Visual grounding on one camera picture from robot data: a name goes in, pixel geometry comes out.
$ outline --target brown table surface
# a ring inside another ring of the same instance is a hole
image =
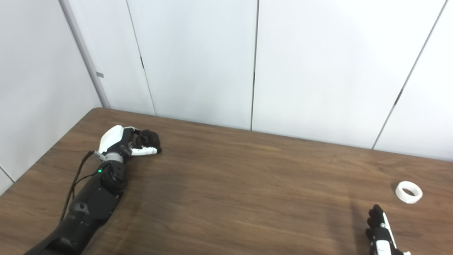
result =
[[[117,124],[156,131],[163,152],[128,163],[125,197],[85,254],[367,255],[375,203],[401,250],[453,251],[452,162],[97,108],[0,197],[0,254],[55,228],[80,160]],[[418,203],[395,196],[402,180],[423,189]]]

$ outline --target white plastic ring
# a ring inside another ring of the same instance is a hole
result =
[[[413,195],[409,195],[403,189],[409,190]],[[415,183],[410,181],[402,181],[398,184],[395,190],[396,196],[404,203],[414,204],[423,196],[422,189]]]

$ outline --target black robotic finger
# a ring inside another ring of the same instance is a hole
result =
[[[135,139],[135,143],[138,146],[144,147],[160,147],[159,136],[156,132],[152,132],[148,129],[140,131],[139,135]]]
[[[365,234],[366,234],[366,236],[368,237],[368,239],[369,239],[371,242],[374,241],[374,234],[373,234],[373,231],[372,231],[371,229],[367,228],[367,229],[365,230]]]

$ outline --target small robotic hand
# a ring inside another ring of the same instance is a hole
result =
[[[56,229],[25,255],[80,255],[95,232],[107,223],[123,197],[127,186],[127,160],[132,156],[159,152],[160,141],[156,133],[120,125],[112,127],[102,136],[99,150],[89,152],[82,160]],[[91,175],[77,180],[83,163],[92,154],[97,155],[102,163]],[[75,196],[75,185],[86,177],[91,178]]]
[[[396,248],[386,213],[379,205],[374,205],[369,215],[367,223],[370,228],[366,229],[366,235],[371,241],[370,255],[411,255]]]

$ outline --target black robotic forearm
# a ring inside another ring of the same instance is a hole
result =
[[[79,255],[120,202],[127,185],[126,167],[108,160],[80,190],[57,228],[25,255]]]

